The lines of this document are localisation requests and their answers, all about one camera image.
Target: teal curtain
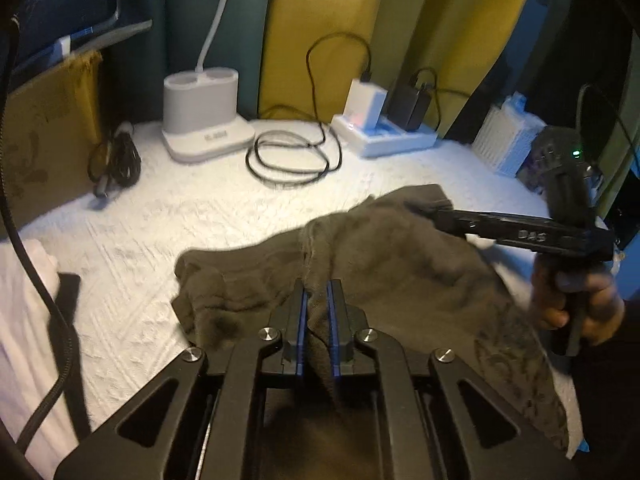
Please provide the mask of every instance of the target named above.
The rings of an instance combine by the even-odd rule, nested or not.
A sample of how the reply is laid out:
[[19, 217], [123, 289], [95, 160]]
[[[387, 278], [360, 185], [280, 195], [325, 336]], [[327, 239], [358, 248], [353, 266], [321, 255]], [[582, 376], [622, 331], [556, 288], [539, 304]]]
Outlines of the teal curtain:
[[[106, 62], [124, 116], [133, 121], [162, 118], [162, 81], [193, 70], [219, 0], [123, 0], [128, 12], [153, 19], [149, 32], [115, 45]], [[254, 118], [268, 0], [228, 0], [205, 67], [238, 70], [238, 111]]]

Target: silver screw head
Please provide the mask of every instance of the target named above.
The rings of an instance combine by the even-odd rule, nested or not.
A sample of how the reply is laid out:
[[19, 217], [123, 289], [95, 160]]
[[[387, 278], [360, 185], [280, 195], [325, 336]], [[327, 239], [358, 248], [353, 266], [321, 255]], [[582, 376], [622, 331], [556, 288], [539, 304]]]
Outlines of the silver screw head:
[[436, 359], [441, 363], [450, 363], [456, 358], [451, 348], [436, 348], [435, 355]]
[[372, 328], [360, 330], [360, 333], [358, 335], [360, 336], [360, 339], [362, 339], [365, 343], [371, 343], [372, 341], [378, 339], [378, 332], [376, 332]]
[[260, 336], [260, 339], [263, 341], [273, 341], [274, 339], [277, 339], [279, 335], [280, 330], [272, 328], [271, 326], [266, 326], [258, 331], [258, 336]]
[[202, 357], [202, 349], [197, 346], [191, 346], [184, 350], [180, 355], [183, 361], [194, 363]]

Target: black cable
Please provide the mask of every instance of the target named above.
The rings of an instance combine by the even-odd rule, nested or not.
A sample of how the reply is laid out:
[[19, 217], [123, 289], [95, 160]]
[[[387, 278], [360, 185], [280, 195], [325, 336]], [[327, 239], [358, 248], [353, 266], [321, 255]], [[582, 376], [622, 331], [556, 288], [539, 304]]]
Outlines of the black cable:
[[471, 95], [466, 92], [463, 92], [462, 90], [455, 90], [452, 88], [439, 88], [438, 72], [436, 69], [434, 69], [433, 66], [423, 66], [418, 70], [416, 70], [412, 74], [412, 76], [409, 78], [409, 84], [415, 88], [415, 86], [418, 84], [418, 78], [420, 77], [420, 74], [422, 74], [423, 72], [429, 72], [431, 74], [431, 78], [433, 79], [432, 85], [423, 83], [422, 90], [429, 92], [429, 94], [431, 95], [431, 99], [433, 99], [433, 101], [436, 103], [436, 114], [438, 119], [436, 122], [436, 127], [434, 128], [434, 131], [437, 132], [438, 128], [442, 124], [442, 107], [440, 106], [439, 94], [453, 94], [460, 97], [464, 97], [466, 99], [469, 99]]
[[593, 88], [600, 96], [604, 99], [604, 101], [609, 105], [609, 108], [613, 111], [616, 116], [616, 122], [620, 125], [622, 129], [622, 133], [625, 136], [626, 142], [629, 143], [629, 148], [631, 149], [631, 153], [636, 162], [636, 170], [638, 170], [638, 176], [640, 177], [640, 160], [638, 160], [638, 152], [636, 147], [634, 146], [634, 142], [631, 139], [631, 135], [629, 135], [629, 130], [626, 129], [625, 123], [623, 123], [622, 118], [620, 117], [620, 113], [617, 108], [611, 102], [611, 100], [607, 97], [607, 95], [594, 83], [587, 83], [580, 87], [580, 92], [578, 93], [578, 103], [575, 110], [575, 129], [579, 134], [582, 133], [582, 107], [584, 105], [584, 95], [586, 94], [589, 88]]
[[[133, 126], [122, 123], [113, 135], [106, 137], [91, 152], [87, 174], [94, 184], [105, 175], [122, 188], [131, 187], [140, 180], [140, 154], [131, 138], [132, 133]], [[106, 150], [106, 166], [100, 174], [95, 174], [93, 168], [101, 150]]]
[[[313, 105], [313, 115], [303, 112], [302, 110], [297, 109], [296, 107], [285, 105], [285, 104], [277, 104], [273, 105], [266, 110], [264, 110], [261, 116], [268, 116], [268, 114], [272, 113], [277, 109], [288, 110], [298, 115], [308, 119], [313, 120], [318, 124], [321, 133], [321, 139], [315, 142], [311, 142], [303, 136], [299, 134], [289, 132], [286, 130], [270, 130], [268, 132], [263, 132], [255, 136], [254, 143], [247, 149], [246, 155], [244, 156], [244, 163], [249, 172], [257, 179], [260, 180], [265, 186], [277, 187], [277, 188], [295, 188], [295, 187], [303, 187], [308, 184], [313, 184], [322, 180], [328, 174], [333, 173], [334, 171], [340, 170], [342, 167], [342, 145], [340, 144], [340, 140], [338, 139], [338, 135], [335, 133], [334, 129], [329, 126], [328, 131], [329, 134], [334, 138], [336, 144], [338, 145], [338, 162], [335, 167], [331, 167], [331, 162], [328, 156], [324, 153], [321, 147], [326, 142], [326, 131], [324, 124], [320, 119], [318, 113], [318, 98], [316, 95], [316, 81], [314, 79], [312, 70], [311, 70], [311, 62], [310, 56], [311, 53], [320, 45], [327, 40], [332, 40], [333, 38], [349, 38], [351, 40], [357, 41], [362, 44], [367, 51], [367, 65], [360, 76], [360, 80], [362, 82], [368, 82], [371, 78], [371, 48], [367, 40], [363, 37], [354, 34], [353, 32], [340, 31], [340, 32], [332, 32], [331, 34], [327, 34], [322, 36], [318, 40], [316, 40], [311, 47], [306, 51], [305, 62], [306, 62], [306, 73], [309, 77], [309, 81], [311, 82], [311, 101]], [[312, 150], [324, 163], [323, 168], [314, 168], [314, 169], [293, 169], [293, 168], [284, 168], [283, 166], [277, 166], [274, 164], [269, 164], [266, 162], [262, 155], [260, 154], [260, 149], [263, 147], [267, 148], [282, 148], [284, 150]], [[276, 179], [260, 174], [251, 164], [252, 156], [255, 157], [258, 165], [267, 170], [279, 171], [284, 174], [290, 175], [309, 175], [308, 178], [300, 178], [297, 180], [284, 180], [284, 179]]]
[[418, 78], [420, 77], [420, 74], [422, 72], [429, 72], [431, 74], [431, 77], [433, 77], [433, 87], [437, 89], [438, 88], [438, 72], [436, 72], [436, 69], [434, 69], [433, 66], [423, 66], [422, 68], [419, 68], [418, 70], [416, 70], [410, 77], [409, 84], [415, 87], [418, 84]]
[[465, 99], [471, 99], [471, 94], [469, 94], [468, 92], [456, 90], [453, 88], [436, 88], [436, 92], [438, 92], [439, 94], [452, 94], [463, 97]]
[[37, 293], [42, 298], [42, 301], [47, 307], [51, 317], [57, 321], [60, 325], [62, 335], [64, 337], [64, 365], [60, 371], [56, 382], [51, 389], [42, 399], [42, 402], [38, 405], [36, 410], [27, 420], [27, 423], [22, 428], [20, 436], [16, 445], [18, 449], [25, 453], [29, 444], [31, 443], [36, 431], [41, 426], [42, 422], [49, 414], [56, 401], [60, 398], [63, 390], [65, 389], [65, 383], [68, 379], [71, 370], [76, 365], [74, 355], [76, 353], [75, 341], [72, 338], [71, 330], [60, 309], [56, 305], [53, 298], [50, 296], [47, 287], [42, 283], [38, 271], [33, 266], [27, 251], [20, 240], [18, 229], [15, 226], [14, 218], [9, 208], [9, 202], [7, 200], [6, 191], [4, 189], [4, 174], [2, 173], [2, 128], [4, 126], [4, 109], [6, 107], [6, 101], [8, 97], [9, 81], [11, 79], [11, 72], [14, 68], [15, 59], [18, 54], [18, 43], [20, 41], [20, 23], [14, 16], [8, 27], [9, 35], [9, 53], [4, 65], [4, 72], [0, 82], [0, 214], [2, 215], [2, 222], [4, 222], [4, 228], [7, 232], [11, 245], [14, 247], [15, 254], [18, 256], [20, 263], [24, 267], [27, 276], [33, 283]]

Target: coiled black cable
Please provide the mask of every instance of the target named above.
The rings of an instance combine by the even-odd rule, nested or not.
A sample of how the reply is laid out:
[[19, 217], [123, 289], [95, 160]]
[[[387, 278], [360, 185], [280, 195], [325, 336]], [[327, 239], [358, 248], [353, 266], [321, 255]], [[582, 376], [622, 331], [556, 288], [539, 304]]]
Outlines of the coiled black cable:
[[[306, 51], [306, 73], [309, 76], [309, 81], [311, 82], [311, 101], [313, 104], [314, 114], [313, 116], [307, 114], [306, 112], [301, 112], [294, 107], [289, 105], [274, 105], [268, 110], [263, 112], [263, 115], [266, 115], [268, 112], [271, 112], [275, 109], [283, 109], [291, 112], [295, 112], [298, 115], [303, 116], [304, 118], [314, 120], [318, 127], [320, 128], [321, 138], [315, 142], [311, 142], [299, 134], [294, 132], [289, 132], [287, 130], [270, 130], [268, 132], [263, 132], [255, 136], [254, 143], [249, 147], [244, 157], [244, 163], [246, 165], [247, 170], [251, 173], [257, 180], [263, 183], [265, 186], [276, 187], [279, 189], [289, 189], [294, 187], [303, 187], [308, 184], [313, 184], [322, 180], [328, 174], [333, 173], [334, 171], [340, 170], [342, 167], [342, 145], [340, 144], [340, 140], [338, 139], [337, 134], [334, 132], [334, 129], [331, 126], [328, 126], [327, 129], [329, 134], [334, 138], [337, 146], [338, 146], [338, 161], [336, 165], [332, 168], [331, 161], [326, 153], [321, 149], [322, 146], [326, 142], [326, 130], [324, 124], [318, 114], [318, 99], [316, 97], [316, 81], [314, 79], [312, 70], [311, 70], [311, 53], [316, 49], [318, 45], [324, 43], [327, 40], [332, 40], [333, 38], [348, 38], [350, 40], [357, 41], [367, 51], [367, 65], [360, 76], [360, 80], [362, 82], [369, 82], [371, 79], [371, 48], [367, 40], [363, 37], [348, 31], [338, 31], [332, 32], [331, 34], [327, 34], [322, 36], [318, 40], [316, 40]], [[297, 168], [284, 168], [283, 166], [278, 166], [275, 164], [270, 164], [260, 154], [260, 149], [263, 147], [267, 148], [282, 148], [284, 150], [311, 150], [315, 153], [318, 158], [321, 159], [324, 164], [323, 168], [314, 168], [314, 169], [297, 169]], [[267, 170], [279, 171], [283, 174], [290, 174], [293, 176], [299, 175], [301, 176], [299, 179], [277, 179], [265, 176], [260, 174], [256, 168], [251, 164], [252, 156], [255, 157], [256, 162], [262, 168], [266, 168]]]
[[[140, 180], [140, 154], [133, 143], [132, 134], [133, 126], [131, 123], [124, 122], [113, 135], [106, 137], [94, 148], [87, 165], [87, 174], [94, 184], [98, 184], [103, 177], [106, 177], [109, 180], [108, 184], [113, 180], [118, 186], [126, 188]], [[94, 165], [101, 150], [106, 150], [105, 167], [98, 174], [94, 172]]]
[[11, 214], [11, 209], [9, 208], [6, 191], [4, 189], [4, 174], [2, 173], [2, 129], [4, 127], [4, 109], [8, 98], [11, 72], [14, 68], [15, 59], [18, 54], [18, 43], [20, 41], [20, 23], [15, 16], [11, 19], [11, 22], [7, 27], [7, 32], [9, 35], [9, 53], [6, 58], [6, 63], [4, 64], [4, 72], [2, 73], [2, 80], [0, 82], [0, 214], [2, 215], [2, 222], [4, 223], [4, 228], [9, 240], [11, 241], [11, 245], [14, 247], [15, 254], [18, 256], [18, 259], [24, 267], [31, 283], [33, 283], [34, 288], [46, 305], [51, 317], [60, 324], [60, 328], [62, 329], [61, 332], [65, 338], [65, 361], [62, 371], [56, 382], [48, 391], [47, 395], [42, 399], [42, 402], [29, 417], [29, 420], [27, 420], [27, 423], [24, 425], [24, 428], [22, 428], [20, 436], [18, 437], [16, 445], [21, 452], [25, 453], [29, 444], [33, 440], [36, 431], [38, 431], [38, 428], [41, 426], [46, 416], [49, 415], [49, 412], [64, 391], [65, 382], [76, 363], [74, 359], [75, 345], [74, 340], [71, 337], [69, 326], [66, 323], [65, 318], [62, 316], [60, 309], [56, 305], [56, 302], [53, 301], [53, 298], [49, 294], [47, 287], [42, 283], [38, 272], [35, 267], [33, 267], [33, 263], [22, 244], [22, 240], [20, 240], [18, 229], [15, 226], [14, 218]]

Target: charger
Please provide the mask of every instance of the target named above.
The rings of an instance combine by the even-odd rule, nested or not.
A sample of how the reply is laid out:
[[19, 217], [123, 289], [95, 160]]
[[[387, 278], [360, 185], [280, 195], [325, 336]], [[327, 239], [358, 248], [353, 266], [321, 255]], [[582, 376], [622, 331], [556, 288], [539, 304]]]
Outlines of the charger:
[[399, 84], [391, 94], [387, 118], [406, 132], [414, 132], [422, 124], [431, 104], [431, 88], [420, 89], [408, 83]]
[[351, 81], [344, 116], [351, 124], [363, 130], [371, 130], [378, 124], [380, 112], [385, 104], [386, 90], [370, 83], [365, 77]]

